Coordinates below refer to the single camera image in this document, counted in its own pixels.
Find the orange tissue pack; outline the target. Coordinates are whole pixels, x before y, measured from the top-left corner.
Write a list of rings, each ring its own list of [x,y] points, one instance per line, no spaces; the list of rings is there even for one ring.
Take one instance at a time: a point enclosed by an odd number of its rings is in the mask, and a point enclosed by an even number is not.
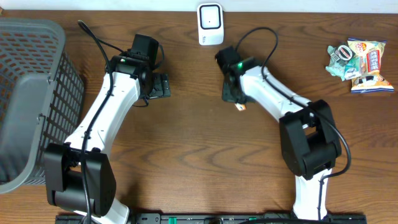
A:
[[[246,105],[244,105],[244,104],[235,103],[234,105],[239,111],[246,110]]]

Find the teal wet wipes pack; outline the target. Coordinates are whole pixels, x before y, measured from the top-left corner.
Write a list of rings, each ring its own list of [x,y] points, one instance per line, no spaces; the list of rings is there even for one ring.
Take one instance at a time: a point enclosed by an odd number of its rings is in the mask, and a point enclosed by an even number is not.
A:
[[[345,64],[340,64],[340,54],[336,52],[336,47],[329,45],[327,52],[330,56],[330,63],[325,70],[332,76],[340,77],[342,81],[345,81]]]

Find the black box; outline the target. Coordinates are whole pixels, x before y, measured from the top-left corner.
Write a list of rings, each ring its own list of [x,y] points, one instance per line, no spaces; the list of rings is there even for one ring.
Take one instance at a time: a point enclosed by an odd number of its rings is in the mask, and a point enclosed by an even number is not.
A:
[[[337,47],[329,46],[327,49],[332,61],[345,66],[356,55],[346,44],[340,44]]]

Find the teal kleenex tissue pack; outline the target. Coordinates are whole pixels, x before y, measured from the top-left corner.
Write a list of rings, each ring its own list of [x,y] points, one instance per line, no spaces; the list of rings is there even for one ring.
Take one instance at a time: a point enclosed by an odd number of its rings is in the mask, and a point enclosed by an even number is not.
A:
[[[362,74],[363,74],[363,71],[362,71],[362,67],[361,67],[361,58],[360,57],[352,58],[345,65],[345,72],[344,72],[345,80],[351,80],[354,78],[358,78]]]

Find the white snack bag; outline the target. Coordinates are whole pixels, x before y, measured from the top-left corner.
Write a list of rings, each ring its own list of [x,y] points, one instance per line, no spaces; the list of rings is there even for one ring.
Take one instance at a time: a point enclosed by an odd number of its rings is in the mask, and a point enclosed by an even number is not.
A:
[[[351,80],[351,93],[394,92],[394,87],[381,75],[381,59],[387,41],[348,39],[348,46],[359,57],[361,75]]]

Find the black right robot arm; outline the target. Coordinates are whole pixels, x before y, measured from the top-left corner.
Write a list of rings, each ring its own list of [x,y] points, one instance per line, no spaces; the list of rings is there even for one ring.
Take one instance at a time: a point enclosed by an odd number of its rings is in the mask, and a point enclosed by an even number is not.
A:
[[[294,215],[324,221],[327,181],[342,152],[328,103],[294,93],[254,58],[217,57],[216,62],[224,76],[224,101],[256,102],[278,122],[282,157],[295,176]]]

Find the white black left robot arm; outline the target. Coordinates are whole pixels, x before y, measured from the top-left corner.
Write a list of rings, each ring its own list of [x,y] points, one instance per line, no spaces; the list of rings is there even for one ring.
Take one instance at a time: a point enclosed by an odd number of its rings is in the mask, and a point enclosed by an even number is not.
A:
[[[83,216],[85,223],[127,223],[130,209],[116,199],[109,162],[114,139],[133,104],[171,95],[169,76],[150,62],[116,55],[112,72],[82,122],[44,152],[47,201]]]

